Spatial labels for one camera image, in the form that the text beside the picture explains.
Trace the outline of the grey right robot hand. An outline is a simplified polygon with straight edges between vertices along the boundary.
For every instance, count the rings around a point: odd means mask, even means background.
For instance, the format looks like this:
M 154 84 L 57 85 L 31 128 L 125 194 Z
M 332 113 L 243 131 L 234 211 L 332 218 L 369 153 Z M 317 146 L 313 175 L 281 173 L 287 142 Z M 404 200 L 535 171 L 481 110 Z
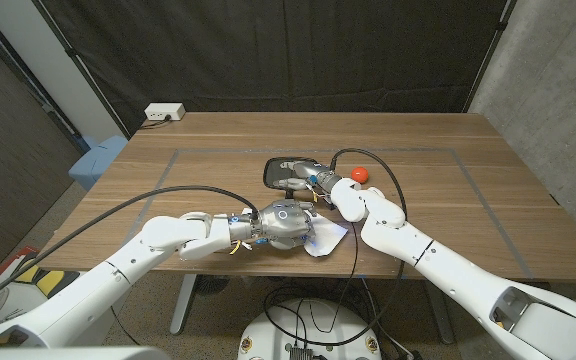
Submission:
M 279 165 L 280 170 L 289 170 L 290 173 L 280 175 L 272 180 L 271 184 L 281 189 L 289 190 L 314 190 L 320 189 L 325 194 L 330 194 L 334 185 L 341 179 L 328 166 L 316 161 L 309 160 L 283 160 Z

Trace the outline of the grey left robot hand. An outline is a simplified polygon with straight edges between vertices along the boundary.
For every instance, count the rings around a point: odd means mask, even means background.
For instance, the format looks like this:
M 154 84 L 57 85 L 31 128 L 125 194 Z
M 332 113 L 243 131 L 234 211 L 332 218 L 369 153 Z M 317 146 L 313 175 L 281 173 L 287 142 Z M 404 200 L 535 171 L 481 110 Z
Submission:
M 303 246 L 315 237 L 314 204 L 295 199 L 272 202 L 258 213 L 260 235 L 279 250 Z

